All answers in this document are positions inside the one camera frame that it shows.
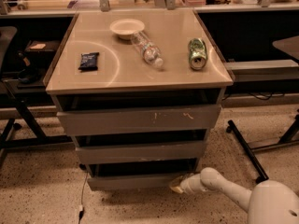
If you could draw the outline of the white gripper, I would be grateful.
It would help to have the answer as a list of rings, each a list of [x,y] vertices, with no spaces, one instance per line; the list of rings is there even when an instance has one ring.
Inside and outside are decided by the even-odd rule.
[[[195,194],[199,191],[208,191],[203,184],[200,174],[180,175],[169,183],[169,188],[175,193]]]

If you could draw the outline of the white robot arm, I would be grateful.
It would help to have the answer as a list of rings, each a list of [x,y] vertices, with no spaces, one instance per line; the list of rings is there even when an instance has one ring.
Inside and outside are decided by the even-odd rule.
[[[219,191],[248,214],[248,224],[299,224],[299,197],[274,180],[263,181],[250,190],[207,167],[200,173],[175,178],[169,188],[190,195],[199,191]]]

